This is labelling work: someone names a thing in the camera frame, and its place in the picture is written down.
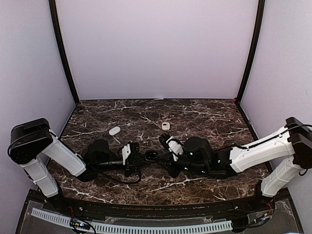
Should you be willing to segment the white oval charging case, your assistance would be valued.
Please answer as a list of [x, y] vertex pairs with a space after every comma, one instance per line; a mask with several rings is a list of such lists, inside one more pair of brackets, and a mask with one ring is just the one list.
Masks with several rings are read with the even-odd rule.
[[109, 135], [110, 136], [115, 136], [121, 131], [121, 128], [119, 126], [113, 127], [112, 129], [109, 130]]

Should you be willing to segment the right black frame post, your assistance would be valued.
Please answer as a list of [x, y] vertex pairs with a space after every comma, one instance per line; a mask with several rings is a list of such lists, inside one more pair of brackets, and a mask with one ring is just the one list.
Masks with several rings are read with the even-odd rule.
[[264, 8], [265, 8], [265, 0], [259, 0], [257, 4], [253, 35], [252, 35], [251, 45], [250, 45], [250, 49], [249, 49], [249, 53], [248, 53], [248, 57], [246, 61], [246, 66], [244, 69], [240, 87], [238, 89], [237, 97], [235, 98], [237, 105], [241, 104], [241, 101], [244, 96], [244, 92], [247, 87], [248, 79], [251, 73], [251, 69], [252, 69], [252, 65], [254, 62], [254, 57], [255, 57], [256, 49], [258, 45], [258, 40], [259, 40], [259, 35], [260, 35], [260, 30], [261, 30], [261, 25], [262, 25], [262, 20], [263, 20], [263, 14], [264, 14]]

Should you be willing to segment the left black frame post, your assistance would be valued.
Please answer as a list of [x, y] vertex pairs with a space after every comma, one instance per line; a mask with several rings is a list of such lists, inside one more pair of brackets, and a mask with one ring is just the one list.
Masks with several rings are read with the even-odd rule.
[[55, 0], [49, 0], [48, 2], [49, 2], [49, 8], [50, 8], [50, 15], [52, 19], [52, 25], [53, 25], [56, 43], [58, 47], [58, 52], [59, 52], [62, 66], [63, 66], [64, 73], [65, 73], [65, 77], [66, 77], [72, 98], [74, 100], [74, 103], [75, 105], [78, 105], [80, 100], [79, 100], [78, 92], [74, 84], [74, 79], [70, 70], [69, 62], [68, 62], [66, 51], [65, 51], [65, 46], [64, 46], [64, 42], [62, 38], [59, 16], [58, 16], [58, 11], [57, 11], [57, 2]]

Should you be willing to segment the black frame post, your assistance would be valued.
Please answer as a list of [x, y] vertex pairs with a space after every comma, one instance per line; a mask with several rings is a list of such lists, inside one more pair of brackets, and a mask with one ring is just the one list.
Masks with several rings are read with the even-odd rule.
[[78, 105], [80, 100], [79, 100], [78, 92], [74, 84], [74, 79], [70, 70], [69, 62], [68, 62], [66, 51], [65, 51], [65, 46], [64, 46], [64, 42], [62, 38], [59, 16], [58, 16], [58, 11], [57, 11], [57, 2], [55, 0], [49, 0], [48, 2], [49, 2], [49, 8], [50, 8], [50, 15], [52, 19], [52, 25], [53, 25], [56, 43], [58, 47], [58, 52], [59, 52], [62, 66], [63, 66], [64, 73], [65, 73], [65, 77], [66, 77], [72, 98], [74, 100], [74, 103], [75, 105]]
[[264, 14], [264, 8], [265, 8], [265, 0], [259, 0], [257, 4], [253, 35], [252, 35], [251, 45], [250, 45], [250, 49], [249, 49], [249, 53], [248, 53], [248, 57], [246, 61], [246, 66], [244, 69], [240, 87], [238, 89], [237, 97], [235, 98], [237, 105], [241, 104], [241, 101], [244, 96], [244, 92], [247, 87], [248, 79], [251, 73], [251, 69], [252, 69], [252, 65], [254, 62], [254, 57], [255, 57], [256, 49], [258, 45], [258, 40], [259, 40], [259, 35], [260, 35], [260, 30], [261, 30], [261, 25], [262, 25], [262, 20], [263, 20], [263, 14]]

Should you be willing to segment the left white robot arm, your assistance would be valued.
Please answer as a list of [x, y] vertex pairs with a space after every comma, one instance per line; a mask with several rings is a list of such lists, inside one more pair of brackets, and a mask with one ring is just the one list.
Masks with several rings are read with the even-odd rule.
[[106, 140], [98, 139], [88, 145], [85, 155], [81, 156], [60, 140], [44, 118], [13, 127], [7, 154], [43, 195], [50, 198], [50, 205], [59, 213], [69, 208], [69, 202], [61, 196], [60, 186], [48, 171], [48, 161], [56, 162], [81, 182], [92, 181], [100, 173], [112, 170], [123, 170], [125, 177], [139, 175], [149, 164], [135, 142], [127, 143], [114, 153]]

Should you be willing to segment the black front table rail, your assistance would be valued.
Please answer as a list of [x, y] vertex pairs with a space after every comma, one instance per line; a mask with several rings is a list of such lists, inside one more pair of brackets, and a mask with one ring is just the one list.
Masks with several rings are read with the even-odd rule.
[[104, 218], [189, 218], [199, 216], [236, 217], [255, 212], [246, 206], [249, 198], [191, 205], [121, 205], [92, 202], [65, 197], [74, 214], [81, 217]]

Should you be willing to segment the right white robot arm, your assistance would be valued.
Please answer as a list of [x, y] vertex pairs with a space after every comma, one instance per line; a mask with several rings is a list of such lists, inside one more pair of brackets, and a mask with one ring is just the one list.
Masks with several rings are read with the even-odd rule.
[[273, 134], [246, 145], [213, 150], [205, 138], [193, 136], [184, 143], [168, 134], [162, 134], [159, 142], [170, 153], [164, 168], [176, 178], [181, 171], [214, 179], [227, 179], [264, 162], [283, 158], [283, 161], [256, 186], [255, 196], [249, 200], [249, 208], [260, 211], [268, 203], [268, 197], [289, 183], [297, 174], [303, 176], [312, 167], [312, 126], [294, 117], [286, 119], [286, 125]]

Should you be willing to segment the black round charging case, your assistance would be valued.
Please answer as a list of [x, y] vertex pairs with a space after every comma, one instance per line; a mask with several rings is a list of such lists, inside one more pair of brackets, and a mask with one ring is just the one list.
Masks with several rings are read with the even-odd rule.
[[146, 161], [155, 161], [158, 159], [159, 153], [154, 150], [148, 150], [145, 152], [145, 160]]

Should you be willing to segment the beige gold-rimmed charging case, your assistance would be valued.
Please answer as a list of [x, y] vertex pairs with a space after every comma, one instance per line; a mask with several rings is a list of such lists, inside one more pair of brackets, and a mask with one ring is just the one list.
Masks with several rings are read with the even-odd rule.
[[170, 123], [169, 122], [163, 122], [162, 124], [161, 124], [161, 128], [162, 128], [162, 130], [164, 130], [164, 131], [168, 131], [168, 130], [170, 130]]

